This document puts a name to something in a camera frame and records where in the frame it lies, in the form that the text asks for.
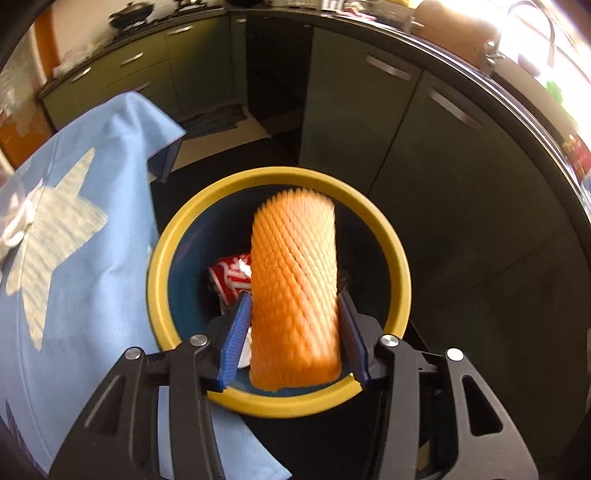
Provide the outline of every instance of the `black countertop edge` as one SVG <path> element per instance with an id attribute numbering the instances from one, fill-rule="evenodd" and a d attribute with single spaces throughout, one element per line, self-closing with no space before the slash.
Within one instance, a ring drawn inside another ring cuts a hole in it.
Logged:
<path id="1" fill-rule="evenodd" d="M 172 27 L 176 27 L 177 25 L 183 25 L 191 22 L 195 22 L 197 20 L 204 20 L 206 18 L 213 18 L 213 17 L 221 17 L 222 15 L 227 15 L 228 10 L 224 7 L 199 11 L 192 14 L 185 14 L 179 17 L 171 18 L 170 20 L 154 23 L 154 25 L 150 25 L 147 28 L 143 28 L 136 33 L 130 35 L 129 37 L 122 38 L 121 40 L 117 40 L 111 42 L 106 47 L 100 48 L 96 52 L 94 52 L 90 57 L 86 60 L 80 62 L 74 68 L 66 72 L 64 75 L 61 75 L 53 80 L 47 82 L 37 93 L 37 97 L 42 99 L 43 97 L 47 96 L 57 87 L 59 87 L 63 82 L 67 79 L 72 77 L 74 74 L 84 70 L 88 65 L 97 61 L 99 58 L 104 57 L 108 53 L 117 50 L 118 48 L 124 47 L 125 45 L 132 43 L 140 38 L 147 37 L 148 35 L 153 35 L 158 32 L 162 32 L 162 30 L 167 30 Z"/>
<path id="2" fill-rule="evenodd" d="M 93 61 L 142 37 L 177 25 L 221 15 L 285 18 L 334 31 L 373 45 L 403 60 L 427 70 L 450 84 L 480 107 L 497 122 L 525 151 L 544 176 L 579 238 L 587 263 L 591 267 L 591 197 L 584 191 L 560 146 L 540 122 L 509 92 L 494 80 L 482 75 L 473 66 L 422 38 L 408 35 L 387 25 L 359 22 L 336 17 L 321 11 L 293 8 L 236 8 L 226 7 L 183 15 L 139 31 L 121 41 L 97 51 L 74 69 L 52 80 L 39 92 L 43 98 L 70 76 L 83 70 Z"/>

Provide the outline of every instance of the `beige star applique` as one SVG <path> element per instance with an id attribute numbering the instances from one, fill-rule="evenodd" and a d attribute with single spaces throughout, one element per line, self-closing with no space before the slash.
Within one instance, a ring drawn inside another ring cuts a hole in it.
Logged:
<path id="1" fill-rule="evenodd" d="M 6 293 L 21 291 L 33 345 L 41 349 L 54 270 L 107 223 L 107 214 L 79 196 L 95 149 L 91 148 L 59 184 L 43 187 L 35 218 L 8 274 Z"/>

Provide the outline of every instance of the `faucet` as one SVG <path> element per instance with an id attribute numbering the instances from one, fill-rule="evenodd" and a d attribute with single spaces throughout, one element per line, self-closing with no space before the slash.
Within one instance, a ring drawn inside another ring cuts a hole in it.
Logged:
<path id="1" fill-rule="evenodd" d="M 550 25 L 550 47 L 548 48 L 547 64 L 549 67 L 554 68 L 554 39 L 556 38 L 556 32 L 554 30 L 554 22 L 552 22 L 550 14 L 547 12 L 541 0 L 518 0 L 507 9 L 505 23 L 507 22 L 509 15 L 513 11 L 513 9 L 520 5 L 529 5 L 531 7 L 539 9 L 548 20 L 548 24 Z M 483 73 L 490 75 L 495 69 L 495 59 L 503 58 L 503 55 L 499 52 L 500 43 L 501 33 L 499 32 L 497 33 L 496 38 L 494 40 L 488 41 L 484 45 L 486 64 L 483 68 Z"/>

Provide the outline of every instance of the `blue gripper pad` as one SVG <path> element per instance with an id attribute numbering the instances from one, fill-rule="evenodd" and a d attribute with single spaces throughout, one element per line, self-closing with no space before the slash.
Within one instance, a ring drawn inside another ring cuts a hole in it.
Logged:
<path id="1" fill-rule="evenodd" d="M 248 292 L 242 294 L 235 312 L 226 340 L 220 349 L 220 369 L 217 374 L 220 391 L 224 390 L 236 376 L 244 340 L 251 325 L 252 297 Z"/>
<path id="2" fill-rule="evenodd" d="M 369 376 L 368 351 L 357 327 L 357 309 L 348 293 L 339 295 L 340 338 L 345 347 L 345 354 L 353 377 L 363 388 L 371 378 Z"/>

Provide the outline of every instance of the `crushed soda can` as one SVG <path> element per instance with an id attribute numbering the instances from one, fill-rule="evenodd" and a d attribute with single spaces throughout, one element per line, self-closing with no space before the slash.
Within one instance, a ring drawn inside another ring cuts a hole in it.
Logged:
<path id="1" fill-rule="evenodd" d="M 251 289 L 251 255 L 222 257 L 208 268 L 222 306 L 231 307 L 243 291 Z"/>

